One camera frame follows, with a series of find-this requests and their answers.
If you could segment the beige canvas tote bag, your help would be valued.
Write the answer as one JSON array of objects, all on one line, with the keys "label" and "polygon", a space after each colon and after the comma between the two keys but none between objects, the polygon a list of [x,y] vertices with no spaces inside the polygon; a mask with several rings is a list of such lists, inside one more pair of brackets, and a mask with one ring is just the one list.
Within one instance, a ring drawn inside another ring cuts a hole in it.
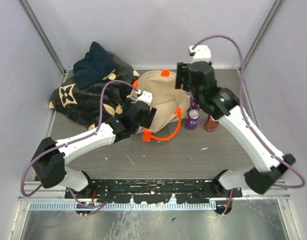
[{"label": "beige canvas tote bag", "polygon": [[[176,89],[175,72],[169,69],[152,70],[144,73],[133,84],[138,90],[152,94],[150,107],[156,108],[150,127],[140,127],[137,131],[142,133],[144,142],[169,141],[179,131],[182,119],[187,117],[190,108],[190,96],[182,89]],[[158,137],[155,134],[167,124],[177,122],[174,132],[167,137]]]}]

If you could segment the purple soda can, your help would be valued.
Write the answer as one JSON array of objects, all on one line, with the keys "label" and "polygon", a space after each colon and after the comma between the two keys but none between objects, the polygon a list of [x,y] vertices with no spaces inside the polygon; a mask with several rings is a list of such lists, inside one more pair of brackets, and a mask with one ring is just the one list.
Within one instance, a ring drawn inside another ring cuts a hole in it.
[{"label": "purple soda can", "polygon": [[191,111],[191,110],[197,110],[197,111],[200,110],[200,105],[199,105],[198,103],[195,102],[195,100],[194,100],[193,97],[190,98],[190,108],[189,108],[189,110],[190,110],[190,111]]},{"label": "purple soda can", "polygon": [[194,129],[197,128],[199,121],[200,121],[199,111],[197,109],[191,109],[187,113],[187,119],[186,119],[185,127],[188,130],[194,130]]}]

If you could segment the red soda can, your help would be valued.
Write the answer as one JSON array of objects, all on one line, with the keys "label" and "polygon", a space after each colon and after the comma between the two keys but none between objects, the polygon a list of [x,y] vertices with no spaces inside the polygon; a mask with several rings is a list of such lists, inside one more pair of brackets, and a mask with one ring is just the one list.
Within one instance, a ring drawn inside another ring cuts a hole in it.
[{"label": "red soda can", "polygon": [[219,126],[219,122],[217,120],[213,119],[213,117],[211,115],[209,115],[207,117],[205,124],[204,124],[204,129],[207,132],[214,132],[218,126]]}]

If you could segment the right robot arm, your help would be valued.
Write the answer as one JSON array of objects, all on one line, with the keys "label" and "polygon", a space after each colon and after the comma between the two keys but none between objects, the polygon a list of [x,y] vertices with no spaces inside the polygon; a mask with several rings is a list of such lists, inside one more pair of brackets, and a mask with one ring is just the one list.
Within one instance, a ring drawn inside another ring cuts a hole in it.
[{"label": "right robot arm", "polygon": [[266,139],[230,89],[217,85],[211,63],[177,63],[175,88],[190,91],[200,109],[224,126],[253,162],[251,169],[219,173],[212,185],[218,197],[244,187],[263,195],[296,162],[292,154],[282,153]]}]

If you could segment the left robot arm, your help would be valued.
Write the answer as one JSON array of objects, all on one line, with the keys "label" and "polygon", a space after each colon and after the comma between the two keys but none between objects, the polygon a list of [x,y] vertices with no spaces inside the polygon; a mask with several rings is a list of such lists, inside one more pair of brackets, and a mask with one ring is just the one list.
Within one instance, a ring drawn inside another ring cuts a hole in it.
[{"label": "left robot arm", "polygon": [[82,198],[94,192],[94,183],[85,171],[76,171],[67,165],[76,158],[97,148],[114,144],[134,135],[140,127],[149,128],[157,109],[137,100],[129,103],[121,114],[76,136],[54,141],[43,139],[32,159],[32,167],[43,188],[63,186],[72,189]]}]

